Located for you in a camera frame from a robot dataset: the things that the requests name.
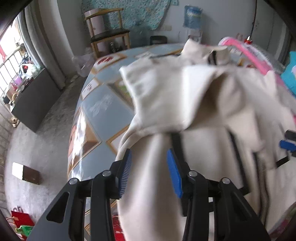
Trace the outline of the grey curtain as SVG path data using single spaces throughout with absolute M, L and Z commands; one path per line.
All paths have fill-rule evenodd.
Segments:
M 25 48 L 33 63 L 46 69 L 57 87 L 65 88 L 64 75 L 47 37 L 38 1 L 30 1 L 16 17 Z

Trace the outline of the cream zip-up jacket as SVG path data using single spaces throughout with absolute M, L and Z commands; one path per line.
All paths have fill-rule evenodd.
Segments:
M 248 187 L 246 200 L 272 238 L 295 211 L 295 157 L 280 148 L 295 130 L 295 98 L 275 73 L 231 63 L 226 47 L 188 40 L 179 56 L 140 58 L 120 69 L 135 115 L 116 159 L 132 167 L 118 202 L 126 240 L 180 240 L 185 218 L 166 162 L 172 135 L 205 178 Z

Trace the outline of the pink floral blanket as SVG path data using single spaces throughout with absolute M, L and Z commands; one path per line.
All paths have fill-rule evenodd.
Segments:
M 229 48 L 232 54 L 232 60 L 236 62 L 238 66 L 257 69 L 262 75 L 273 71 L 275 73 L 276 83 L 292 94 L 281 78 L 286 67 L 269 52 L 258 45 L 252 44 L 248 39 L 242 42 L 232 37 L 225 37 L 220 40 L 218 45 Z

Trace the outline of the wooden chair black seat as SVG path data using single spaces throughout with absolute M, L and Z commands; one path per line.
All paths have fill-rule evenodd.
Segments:
M 124 8 L 115 8 L 115 9 L 102 9 L 98 10 L 96 13 L 89 15 L 85 17 L 85 21 L 90 24 L 91 27 L 91 39 L 90 39 L 90 44 L 95 52 L 95 55 L 97 58 L 100 57 L 99 49 L 97 47 L 98 43 L 110 41 L 116 38 L 122 37 L 123 43 L 125 44 L 127 49 L 130 49 L 130 30 L 124 29 L 122 26 L 122 17 L 121 17 L 121 11 L 123 11 Z M 109 13 L 113 12 L 118 12 L 118 21 L 119 21 L 119 28 L 117 29 L 112 29 L 112 30 L 107 30 L 105 32 L 95 34 L 93 31 L 93 25 L 91 23 L 91 19 L 95 18 L 97 16 L 102 16 L 102 15 L 107 15 Z

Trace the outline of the blue water jug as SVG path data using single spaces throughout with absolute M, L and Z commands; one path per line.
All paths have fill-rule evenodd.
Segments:
M 185 6 L 184 7 L 184 23 L 183 26 L 189 29 L 201 28 L 201 16 L 203 9 L 197 6 Z

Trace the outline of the teal floral hanging cloth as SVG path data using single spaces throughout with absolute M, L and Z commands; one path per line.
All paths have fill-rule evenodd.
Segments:
M 156 30 L 164 19 L 170 6 L 178 6 L 179 1 L 129 1 L 129 0 L 86 0 L 81 1 L 81 12 L 92 9 L 117 9 L 120 12 L 122 26 L 131 29 L 134 26 Z

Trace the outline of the pale cylindrical container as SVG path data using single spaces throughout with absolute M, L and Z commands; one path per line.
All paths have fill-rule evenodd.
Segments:
M 89 11 L 86 11 L 84 13 L 85 17 L 88 17 L 90 15 L 93 15 L 100 11 L 101 8 L 91 9 Z M 85 21 L 88 27 L 88 31 L 90 33 L 90 37 L 92 38 L 94 35 L 100 34 L 105 32 L 105 25 L 103 16 L 95 16 L 89 20 Z M 100 56 L 107 55 L 109 53 L 109 50 L 107 49 L 107 42 L 101 42 L 97 44 L 98 51 Z

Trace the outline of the turquoise fabric item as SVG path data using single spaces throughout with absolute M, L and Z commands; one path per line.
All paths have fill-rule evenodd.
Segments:
M 287 88 L 296 95 L 296 51 L 290 52 L 290 62 L 282 73 L 281 78 L 284 81 Z

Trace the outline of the metal window railing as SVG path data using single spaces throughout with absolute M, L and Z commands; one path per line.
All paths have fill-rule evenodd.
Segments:
M 24 53 L 21 46 L 18 46 L 13 53 L 1 63 L 1 92 L 6 95 L 12 87 L 14 90 L 19 87 L 22 78 L 20 77 L 20 64 Z

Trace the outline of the black trash bin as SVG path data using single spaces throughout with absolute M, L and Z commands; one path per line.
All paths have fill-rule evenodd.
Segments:
M 167 44 L 168 39 L 166 36 L 150 36 L 149 44 L 150 45 L 160 45 L 160 44 Z

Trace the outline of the empty clear water jug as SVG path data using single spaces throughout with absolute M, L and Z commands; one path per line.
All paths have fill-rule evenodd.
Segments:
M 130 29 L 131 47 L 142 47 L 149 44 L 150 28 L 142 22 L 136 22 Z

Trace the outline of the cardboard box on floor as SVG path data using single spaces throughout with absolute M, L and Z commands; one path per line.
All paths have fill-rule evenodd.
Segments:
M 40 184 L 40 181 L 41 181 L 40 172 L 28 166 L 13 162 L 11 172 L 13 176 L 15 176 L 16 178 L 22 181 L 27 181 L 36 185 Z

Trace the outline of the red bag on floor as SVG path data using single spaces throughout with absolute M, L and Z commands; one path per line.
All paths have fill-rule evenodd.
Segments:
M 13 230 L 21 240 L 27 240 L 28 235 L 35 225 L 30 215 L 25 213 L 20 206 L 17 206 L 11 211 L 11 218 Z

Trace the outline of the white water dispenser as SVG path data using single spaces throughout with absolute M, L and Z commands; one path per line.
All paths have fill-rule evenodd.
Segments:
M 203 31 L 200 29 L 188 29 L 188 39 L 201 44 Z

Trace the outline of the patterned blue tablecloth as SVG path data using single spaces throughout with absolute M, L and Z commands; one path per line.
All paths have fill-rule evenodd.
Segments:
M 253 69 L 235 66 L 227 49 L 197 45 L 179 56 L 152 57 L 140 48 L 97 60 L 86 79 L 75 113 L 68 153 L 70 177 L 94 177 L 132 152 L 132 169 L 119 200 L 118 218 L 126 240 L 180 240 L 185 228 L 166 161 L 181 148 L 189 167 L 206 178 L 230 178 L 247 190 L 259 211 L 254 164 L 246 146 L 251 109 L 240 81 Z

